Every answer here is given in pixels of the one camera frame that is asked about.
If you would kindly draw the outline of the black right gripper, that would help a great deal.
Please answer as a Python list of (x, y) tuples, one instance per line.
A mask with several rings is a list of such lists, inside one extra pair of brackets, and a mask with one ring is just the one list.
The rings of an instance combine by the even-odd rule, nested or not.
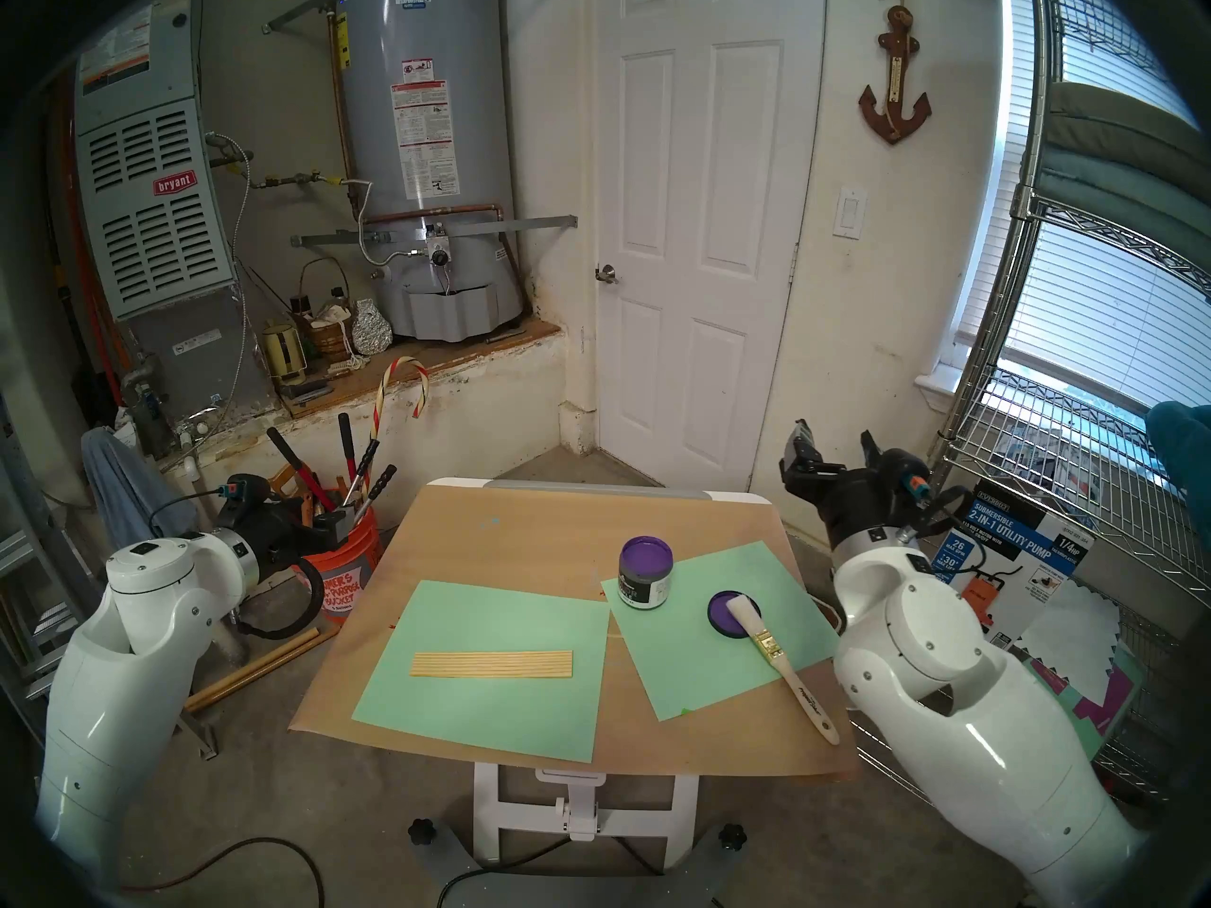
[(804, 489), (815, 506), (831, 548), (869, 531), (902, 528), (922, 513), (922, 462), (883, 462), (874, 467), (843, 469), (823, 462), (805, 421), (793, 425), (793, 460), (781, 461), (786, 489)]

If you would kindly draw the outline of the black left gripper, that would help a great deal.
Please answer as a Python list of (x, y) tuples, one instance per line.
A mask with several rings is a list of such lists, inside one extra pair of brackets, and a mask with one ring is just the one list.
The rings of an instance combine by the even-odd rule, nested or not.
[(299, 558), (344, 544), (357, 525), (356, 508), (320, 513), (320, 527), (303, 523), (303, 501), (262, 501), (251, 510), (251, 550), (259, 568), (289, 568)]

